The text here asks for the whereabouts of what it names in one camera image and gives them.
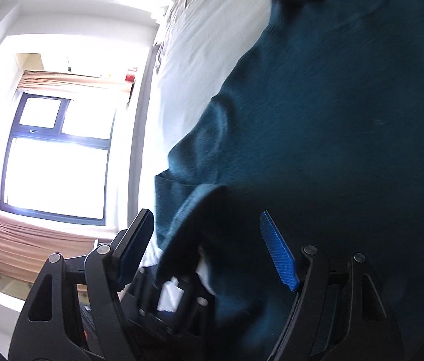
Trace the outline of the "beige bed sheet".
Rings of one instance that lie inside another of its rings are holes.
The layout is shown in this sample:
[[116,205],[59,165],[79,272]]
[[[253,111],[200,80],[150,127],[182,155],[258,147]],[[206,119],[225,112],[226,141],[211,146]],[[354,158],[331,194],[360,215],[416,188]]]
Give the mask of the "beige bed sheet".
[[257,236],[319,203],[327,97],[313,87],[330,0],[177,0],[145,131],[157,244]]

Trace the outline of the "window with dark frame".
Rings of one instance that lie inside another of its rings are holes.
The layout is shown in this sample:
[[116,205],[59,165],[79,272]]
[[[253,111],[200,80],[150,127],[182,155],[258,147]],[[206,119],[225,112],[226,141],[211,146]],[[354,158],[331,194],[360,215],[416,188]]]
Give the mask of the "window with dark frame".
[[106,222],[115,109],[24,92],[2,167],[0,209],[61,223]]

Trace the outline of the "beige curtain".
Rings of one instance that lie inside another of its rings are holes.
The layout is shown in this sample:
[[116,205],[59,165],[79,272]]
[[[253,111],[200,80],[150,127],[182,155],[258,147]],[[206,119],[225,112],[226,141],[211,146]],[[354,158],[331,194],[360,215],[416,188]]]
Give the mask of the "beige curtain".
[[16,87],[15,110],[7,128],[0,192],[7,141],[24,92],[66,99],[100,100],[115,109],[108,161],[106,222],[102,226],[61,223],[11,214],[0,209],[0,272],[33,282],[48,255],[59,252],[72,257],[87,253],[96,241],[111,239],[126,225],[134,121],[134,82],[43,70],[23,72]]

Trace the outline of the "dark teal knit sweater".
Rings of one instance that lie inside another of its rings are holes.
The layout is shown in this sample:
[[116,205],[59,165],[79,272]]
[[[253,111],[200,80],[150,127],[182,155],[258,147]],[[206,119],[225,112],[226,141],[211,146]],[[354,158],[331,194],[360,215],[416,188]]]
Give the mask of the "dark teal knit sweater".
[[424,360],[424,0],[271,0],[270,21],[156,176],[160,276],[203,256],[209,360],[263,360],[292,306],[261,237],[360,252]]

